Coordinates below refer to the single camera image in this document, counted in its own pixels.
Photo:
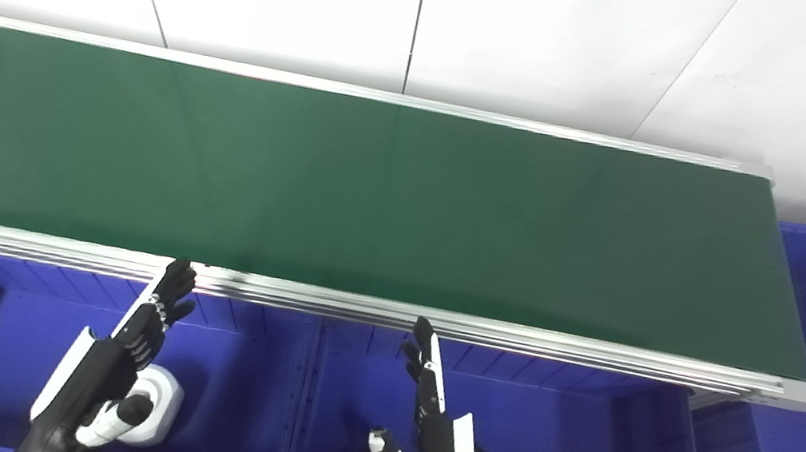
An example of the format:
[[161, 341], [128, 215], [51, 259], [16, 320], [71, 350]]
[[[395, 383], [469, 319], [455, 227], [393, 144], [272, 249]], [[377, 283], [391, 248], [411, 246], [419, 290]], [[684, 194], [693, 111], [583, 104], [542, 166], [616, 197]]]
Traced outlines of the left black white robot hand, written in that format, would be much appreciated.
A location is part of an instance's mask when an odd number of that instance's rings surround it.
[[196, 270], [172, 260], [104, 337], [84, 327], [30, 408], [15, 452], [104, 452], [150, 447], [168, 436], [184, 389], [153, 360], [173, 324], [192, 313]]

